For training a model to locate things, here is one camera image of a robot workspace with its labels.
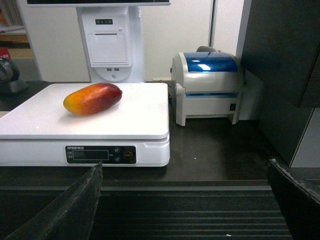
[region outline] blue printer lid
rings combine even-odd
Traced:
[[[225,52],[184,52],[189,73],[237,72],[235,60]]]

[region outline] checkout counter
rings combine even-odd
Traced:
[[[29,82],[20,95],[0,96],[0,111],[12,110],[49,84]],[[258,123],[232,125],[227,118],[186,121],[185,126],[176,124],[170,100],[167,166],[103,168],[91,239],[218,239],[221,235],[292,239],[267,181],[269,159],[280,157],[258,130]],[[0,239],[41,211],[88,169],[0,167]]]

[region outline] scale platform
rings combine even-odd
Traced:
[[[0,118],[0,166],[162,167],[169,163],[168,86],[115,83],[121,100],[93,115],[65,97],[91,83],[49,85]]]

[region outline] receipt printer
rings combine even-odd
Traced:
[[[175,121],[188,118],[239,120],[244,73],[240,61],[220,51],[180,52],[172,60],[171,95]]]

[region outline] mango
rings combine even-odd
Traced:
[[[112,83],[95,83],[69,94],[63,106],[70,113],[92,115],[111,108],[122,98],[121,89]]]

